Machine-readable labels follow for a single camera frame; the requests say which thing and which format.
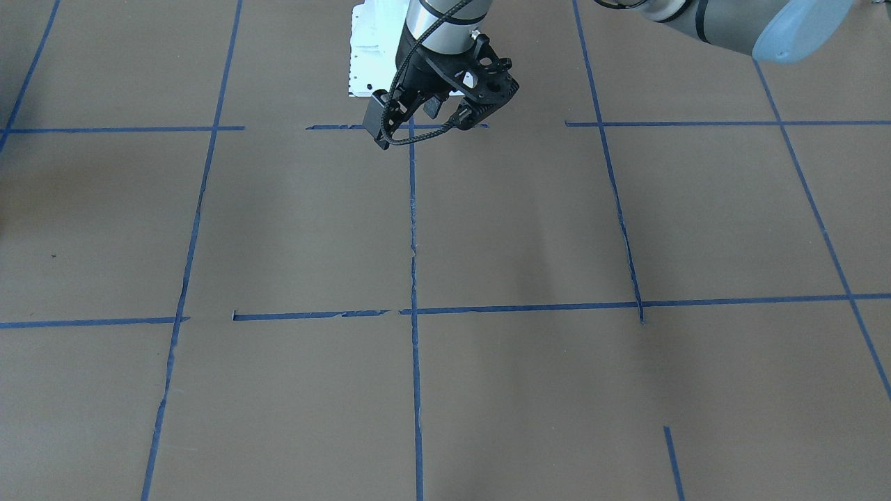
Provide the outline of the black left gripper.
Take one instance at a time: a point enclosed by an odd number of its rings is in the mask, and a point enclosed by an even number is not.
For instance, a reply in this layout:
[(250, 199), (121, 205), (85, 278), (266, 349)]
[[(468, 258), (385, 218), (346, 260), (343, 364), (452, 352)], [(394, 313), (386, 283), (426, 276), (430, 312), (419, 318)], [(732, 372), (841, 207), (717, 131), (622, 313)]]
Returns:
[(452, 115), (452, 126), (466, 131), (507, 104), (519, 91), (510, 75), (512, 61), (501, 58), (486, 34), (471, 39), (471, 48), (460, 54), (440, 54), (422, 45), (410, 33), (401, 35), (397, 48), (400, 76), (395, 91), (387, 94), (381, 128), (394, 134), (414, 114), (422, 111), (436, 120), (448, 93), (464, 95)]

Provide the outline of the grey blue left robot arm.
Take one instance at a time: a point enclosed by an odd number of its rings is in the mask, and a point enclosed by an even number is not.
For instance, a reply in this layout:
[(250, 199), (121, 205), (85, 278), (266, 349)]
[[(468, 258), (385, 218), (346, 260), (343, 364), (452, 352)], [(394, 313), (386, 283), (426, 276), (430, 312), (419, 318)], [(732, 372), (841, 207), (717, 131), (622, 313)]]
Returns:
[[(512, 61), (480, 26), (490, 1), (411, 1), (400, 25), (395, 72), (370, 95), (363, 127), (383, 149), (453, 129), (466, 131), (519, 91)], [(713, 47), (756, 61), (792, 64), (840, 28), (851, 1), (601, 1), (632, 10)]]

